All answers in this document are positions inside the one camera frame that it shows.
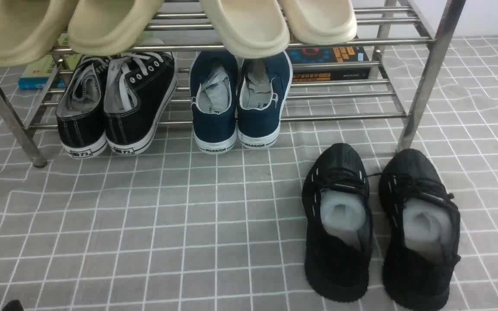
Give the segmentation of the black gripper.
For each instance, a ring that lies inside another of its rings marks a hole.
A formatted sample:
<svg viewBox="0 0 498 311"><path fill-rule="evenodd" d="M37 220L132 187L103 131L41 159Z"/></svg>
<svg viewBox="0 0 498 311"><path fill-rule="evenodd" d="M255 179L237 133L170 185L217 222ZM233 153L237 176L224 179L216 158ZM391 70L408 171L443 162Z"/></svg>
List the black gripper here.
<svg viewBox="0 0 498 311"><path fill-rule="evenodd" d="M22 303L18 299L14 299L0 307L0 311L25 311Z"/></svg>

